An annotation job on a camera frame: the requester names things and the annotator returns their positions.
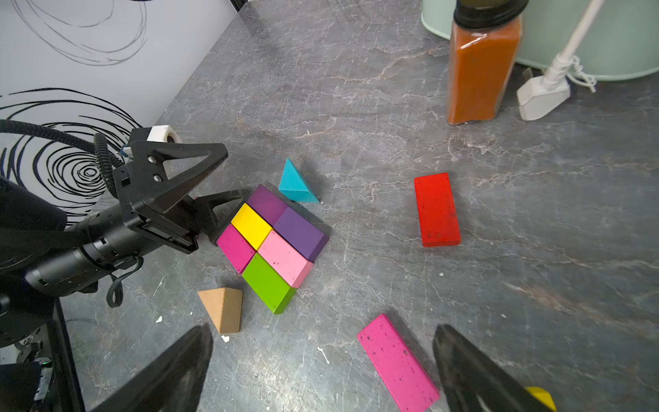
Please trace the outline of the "green block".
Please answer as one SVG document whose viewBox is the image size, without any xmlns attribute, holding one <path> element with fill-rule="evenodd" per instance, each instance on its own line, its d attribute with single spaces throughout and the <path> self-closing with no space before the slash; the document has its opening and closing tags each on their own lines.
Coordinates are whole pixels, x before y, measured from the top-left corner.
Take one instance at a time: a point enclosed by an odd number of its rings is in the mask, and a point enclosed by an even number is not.
<svg viewBox="0 0 659 412">
<path fill-rule="evenodd" d="M 242 276 L 273 314 L 283 313 L 297 291 L 258 253 L 246 266 Z"/>
</svg>

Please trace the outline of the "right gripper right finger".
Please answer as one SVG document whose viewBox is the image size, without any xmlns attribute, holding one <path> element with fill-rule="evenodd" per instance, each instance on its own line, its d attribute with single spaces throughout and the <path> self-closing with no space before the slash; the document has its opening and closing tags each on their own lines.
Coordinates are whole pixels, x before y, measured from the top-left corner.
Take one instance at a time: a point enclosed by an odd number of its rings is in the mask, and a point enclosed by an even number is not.
<svg viewBox="0 0 659 412">
<path fill-rule="evenodd" d="M 550 410 L 449 324 L 437 327 L 432 350 L 451 411 Z"/>
</svg>

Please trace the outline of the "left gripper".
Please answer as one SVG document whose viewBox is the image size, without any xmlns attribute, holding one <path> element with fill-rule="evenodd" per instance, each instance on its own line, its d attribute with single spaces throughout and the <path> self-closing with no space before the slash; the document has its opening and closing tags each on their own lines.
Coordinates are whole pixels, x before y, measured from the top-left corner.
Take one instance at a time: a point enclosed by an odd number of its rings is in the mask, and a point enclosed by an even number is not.
<svg viewBox="0 0 659 412">
<path fill-rule="evenodd" d="M 224 144 L 134 142 L 133 160 L 113 171 L 125 226 L 142 238 L 190 254 L 197 235 L 216 244 L 252 190 L 189 196 L 228 159 Z"/>
</svg>

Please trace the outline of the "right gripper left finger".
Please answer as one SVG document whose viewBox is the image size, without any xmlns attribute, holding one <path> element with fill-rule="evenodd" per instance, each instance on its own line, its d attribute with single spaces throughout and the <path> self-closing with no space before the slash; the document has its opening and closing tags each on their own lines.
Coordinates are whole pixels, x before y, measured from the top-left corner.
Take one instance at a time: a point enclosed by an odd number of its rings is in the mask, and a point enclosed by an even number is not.
<svg viewBox="0 0 659 412">
<path fill-rule="evenodd" d="M 208 324 L 195 326 L 113 393 L 97 411 L 196 411 L 214 344 Z"/>
</svg>

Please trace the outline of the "magenta block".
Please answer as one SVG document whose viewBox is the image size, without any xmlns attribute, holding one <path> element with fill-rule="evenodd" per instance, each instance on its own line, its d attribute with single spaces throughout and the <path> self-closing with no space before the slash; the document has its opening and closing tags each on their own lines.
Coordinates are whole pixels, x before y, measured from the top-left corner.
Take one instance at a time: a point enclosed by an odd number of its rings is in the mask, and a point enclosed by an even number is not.
<svg viewBox="0 0 659 412">
<path fill-rule="evenodd" d="M 216 245 L 221 248 L 228 261 L 240 275 L 243 274 L 257 254 L 257 251 L 232 224 L 229 224 L 218 237 Z"/>
<path fill-rule="evenodd" d="M 438 388 L 384 313 L 357 338 L 400 411 L 426 411 L 439 400 Z"/>
</svg>

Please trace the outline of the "red block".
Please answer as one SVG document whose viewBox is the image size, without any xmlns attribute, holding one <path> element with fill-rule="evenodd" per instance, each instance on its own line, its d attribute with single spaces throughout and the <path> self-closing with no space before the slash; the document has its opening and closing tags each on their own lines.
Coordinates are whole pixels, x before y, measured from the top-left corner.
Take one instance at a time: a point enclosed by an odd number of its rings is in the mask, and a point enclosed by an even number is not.
<svg viewBox="0 0 659 412">
<path fill-rule="evenodd" d="M 448 173 L 414 179 L 415 197 L 424 247 L 450 247 L 462 241 Z"/>
</svg>

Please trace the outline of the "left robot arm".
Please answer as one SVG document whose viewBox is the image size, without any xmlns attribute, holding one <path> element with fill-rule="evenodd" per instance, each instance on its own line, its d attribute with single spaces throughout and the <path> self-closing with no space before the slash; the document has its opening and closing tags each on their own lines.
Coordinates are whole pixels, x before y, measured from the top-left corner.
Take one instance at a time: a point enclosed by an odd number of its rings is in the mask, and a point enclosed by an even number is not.
<svg viewBox="0 0 659 412">
<path fill-rule="evenodd" d="M 112 207 L 74 226 L 58 207 L 20 185 L 1 181 L 1 345 L 26 341 L 17 360 L 1 367 L 4 411 L 84 408 L 61 299 L 90 294 L 104 277 L 109 307 L 124 299 L 123 283 L 160 247 L 197 250 L 197 238 L 219 239 L 226 223 L 218 206 L 248 190 L 192 197 L 192 190 L 228 158 L 223 144 L 183 144 L 167 125 L 136 128 L 124 157 L 103 133 L 92 142 L 61 130 L 5 119 L 4 133 L 40 137 L 93 155 Z"/>
</svg>

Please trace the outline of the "light pink block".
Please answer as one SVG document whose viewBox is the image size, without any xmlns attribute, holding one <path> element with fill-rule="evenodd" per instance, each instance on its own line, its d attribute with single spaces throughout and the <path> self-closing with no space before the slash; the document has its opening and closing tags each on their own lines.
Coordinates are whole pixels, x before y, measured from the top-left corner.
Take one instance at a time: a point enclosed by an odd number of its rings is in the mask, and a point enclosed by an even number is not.
<svg viewBox="0 0 659 412">
<path fill-rule="evenodd" d="M 313 263 L 271 230 L 257 250 L 259 255 L 292 288 L 299 288 L 311 271 Z"/>
</svg>

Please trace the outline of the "teal triangle block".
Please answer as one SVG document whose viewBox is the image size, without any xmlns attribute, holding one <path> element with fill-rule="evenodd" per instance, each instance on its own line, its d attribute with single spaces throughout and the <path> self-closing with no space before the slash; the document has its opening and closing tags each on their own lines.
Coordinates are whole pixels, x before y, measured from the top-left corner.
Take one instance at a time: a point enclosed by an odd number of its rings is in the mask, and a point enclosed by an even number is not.
<svg viewBox="0 0 659 412">
<path fill-rule="evenodd" d="M 294 202 L 319 203 L 319 199 L 290 159 L 286 159 L 278 190 Z"/>
</svg>

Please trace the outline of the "tan wooden triangle block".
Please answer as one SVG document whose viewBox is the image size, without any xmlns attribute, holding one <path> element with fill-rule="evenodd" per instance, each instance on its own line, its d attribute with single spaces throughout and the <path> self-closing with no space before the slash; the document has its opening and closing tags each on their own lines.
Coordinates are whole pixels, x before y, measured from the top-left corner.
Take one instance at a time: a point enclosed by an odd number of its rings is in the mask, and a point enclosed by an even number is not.
<svg viewBox="0 0 659 412">
<path fill-rule="evenodd" d="M 216 288 L 197 293 L 215 328 L 221 334 L 240 332 L 243 291 Z"/>
</svg>

